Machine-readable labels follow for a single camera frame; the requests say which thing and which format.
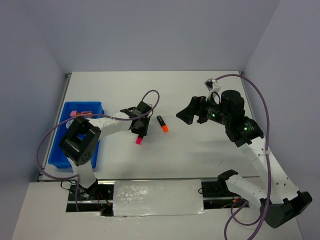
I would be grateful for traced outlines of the pink-capped black highlighter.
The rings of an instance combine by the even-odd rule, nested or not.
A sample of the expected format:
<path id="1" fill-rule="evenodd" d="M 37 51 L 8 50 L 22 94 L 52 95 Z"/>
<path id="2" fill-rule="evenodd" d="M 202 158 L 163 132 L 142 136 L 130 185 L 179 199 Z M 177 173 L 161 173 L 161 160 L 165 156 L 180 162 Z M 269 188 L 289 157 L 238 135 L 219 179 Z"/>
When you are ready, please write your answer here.
<path id="1" fill-rule="evenodd" d="M 142 136 L 142 135 L 138 135 L 137 138 L 136 138 L 135 143 L 136 143 L 137 145 L 141 145 L 141 144 L 142 144 L 142 141 L 143 141 L 143 136 Z"/>

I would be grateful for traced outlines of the orange-capped black highlighter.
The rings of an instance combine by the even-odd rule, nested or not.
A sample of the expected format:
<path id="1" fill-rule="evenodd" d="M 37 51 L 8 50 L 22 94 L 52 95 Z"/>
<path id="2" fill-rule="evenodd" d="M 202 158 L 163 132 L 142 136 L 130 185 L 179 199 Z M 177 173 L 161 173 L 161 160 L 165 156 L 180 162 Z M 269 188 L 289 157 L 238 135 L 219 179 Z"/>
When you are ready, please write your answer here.
<path id="1" fill-rule="evenodd" d="M 160 124 L 162 130 L 163 130 L 165 133 L 167 133 L 167 132 L 169 131 L 169 128 L 167 127 L 167 125 L 166 125 L 165 121 L 163 120 L 163 118 L 162 118 L 160 115 L 158 115 L 158 116 L 156 117 L 156 119 L 157 119 L 158 123 Z"/>

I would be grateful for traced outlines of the pink pen bundle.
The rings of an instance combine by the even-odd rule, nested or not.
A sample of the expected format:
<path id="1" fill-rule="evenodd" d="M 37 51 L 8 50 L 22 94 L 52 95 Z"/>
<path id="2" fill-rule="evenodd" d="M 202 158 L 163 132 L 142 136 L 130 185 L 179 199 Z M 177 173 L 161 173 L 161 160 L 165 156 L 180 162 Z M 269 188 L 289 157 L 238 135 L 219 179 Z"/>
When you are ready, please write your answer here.
<path id="1" fill-rule="evenodd" d="M 71 118 L 75 118 L 78 116 L 91 116 L 93 114 L 92 111 L 77 111 L 77 110 L 72 110 L 69 114 Z"/>

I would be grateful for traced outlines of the blue white round jar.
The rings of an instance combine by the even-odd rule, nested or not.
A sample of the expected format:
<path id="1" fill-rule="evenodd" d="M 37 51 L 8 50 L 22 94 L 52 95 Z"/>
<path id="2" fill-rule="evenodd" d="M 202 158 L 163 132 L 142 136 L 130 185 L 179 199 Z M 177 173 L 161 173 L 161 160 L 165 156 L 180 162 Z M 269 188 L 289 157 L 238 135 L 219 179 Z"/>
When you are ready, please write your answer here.
<path id="1" fill-rule="evenodd" d="M 72 120 L 69 120 L 67 123 L 66 123 L 66 128 L 68 129 L 70 126 L 71 126 L 71 124 L 73 123 L 73 119 Z"/>

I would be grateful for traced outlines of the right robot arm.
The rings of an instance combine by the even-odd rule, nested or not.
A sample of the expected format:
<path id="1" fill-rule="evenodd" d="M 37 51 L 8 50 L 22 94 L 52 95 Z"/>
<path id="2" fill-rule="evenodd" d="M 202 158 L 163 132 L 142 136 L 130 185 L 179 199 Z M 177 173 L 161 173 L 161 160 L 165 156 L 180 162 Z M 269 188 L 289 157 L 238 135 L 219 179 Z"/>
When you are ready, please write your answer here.
<path id="1" fill-rule="evenodd" d="M 213 121 L 225 127 L 229 140 L 249 159 L 264 188 L 244 179 L 235 170 L 228 170 L 218 176 L 217 190 L 223 196 L 235 193 L 262 213 L 268 207 L 265 222 L 278 228 L 300 215 L 312 202 L 307 191 L 300 191 L 290 180 L 270 150 L 265 148 L 266 138 L 258 124 L 245 115 L 245 100 L 235 90 L 226 90 L 217 103 L 213 97 L 194 96 L 188 106 L 176 117 L 187 125 Z"/>

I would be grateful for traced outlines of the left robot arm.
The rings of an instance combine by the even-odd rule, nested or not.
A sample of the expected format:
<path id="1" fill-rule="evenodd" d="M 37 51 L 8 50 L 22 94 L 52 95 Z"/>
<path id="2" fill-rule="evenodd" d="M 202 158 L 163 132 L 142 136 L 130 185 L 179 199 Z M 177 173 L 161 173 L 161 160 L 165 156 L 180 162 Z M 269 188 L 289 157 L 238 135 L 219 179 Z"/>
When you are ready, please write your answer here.
<path id="1" fill-rule="evenodd" d="M 100 191 L 91 164 L 100 141 L 115 133 L 131 131 L 137 135 L 135 143 L 141 144 L 147 135 L 152 114 L 152 105 L 141 101 L 136 107 L 120 110 L 112 118 L 78 116 L 73 120 L 61 138 L 59 147 L 78 176 L 77 183 L 82 196 L 91 200 Z"/>

